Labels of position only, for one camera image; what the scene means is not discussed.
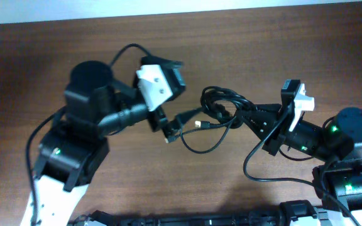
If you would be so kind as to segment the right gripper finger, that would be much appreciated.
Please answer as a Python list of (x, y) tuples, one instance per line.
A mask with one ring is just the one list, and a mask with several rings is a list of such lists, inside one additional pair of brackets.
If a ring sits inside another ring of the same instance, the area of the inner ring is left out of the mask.
[(279, 113), (282, 108), (281, 104), (255, 104), (252, 112), (271, 112), (271, 113)]
[(246, 124), (260, 140), (264, 140), (276, 124), (278, 112), (238, 110), (236, 116)]

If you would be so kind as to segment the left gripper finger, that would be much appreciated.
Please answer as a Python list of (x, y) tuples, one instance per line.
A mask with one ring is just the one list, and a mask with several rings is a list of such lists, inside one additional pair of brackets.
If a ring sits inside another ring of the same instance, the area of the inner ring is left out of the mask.
[(163, 134), (166, 138), (176, 135), (181, 129), (181, 125), (178, 121), (170, 121), (167, 122), (166, 125), (163, 127)]
[(191, 118), (193, 118), (194, 116), (196, 116), (197, 114), (202, 112), (202, 108), (196, 108), (196, 109), (192, 109), (192, 110), (188, 110), (182, 113), (179, 113), (175, 116), (175, 120), (179, 123), (179, 124), (186, 124), (188, 121), (191, 120)]

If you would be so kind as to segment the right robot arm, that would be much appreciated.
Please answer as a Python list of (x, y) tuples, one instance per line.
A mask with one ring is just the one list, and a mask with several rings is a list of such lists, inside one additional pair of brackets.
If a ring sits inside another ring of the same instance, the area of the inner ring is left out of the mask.
[[(260, 182), (297, 182), (314, 188), (322, 205), (307, 200), (282, 202), (273, 210), (249, 213), (248, 225), (362, 225), (362, 109), (350, 107), (328, 118), (322, 126), (303, 120), (314, 103), (295, 100), (279, 108), (259, 105), (237, 111), (238, 119), (260, 138), (243, 163), (247, 178)], [(323, 161), (312, 170), (313, 180), (259, 178), (248, 173), (248, 162), (263, 148), (270, 154), (281, 146), (296, 149)]]

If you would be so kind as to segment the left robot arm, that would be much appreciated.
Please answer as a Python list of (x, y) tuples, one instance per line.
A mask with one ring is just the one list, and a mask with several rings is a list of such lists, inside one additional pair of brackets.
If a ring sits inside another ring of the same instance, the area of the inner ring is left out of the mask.
[(66, 225), (109, 153), (109, 136), (147, 121), (152, 131), (173, 142), (194, 115), (188, 111), (169, 121), (162, 109), (185, 90), (181, 67), (182, 62), (144, 56), (128, 86), (114, 78), (106, 63), (75, 66), (65, 106), (48, 118), (52, 126), (39, 144), (35, 165), (28, 168), (31, 193), (21, 223)]

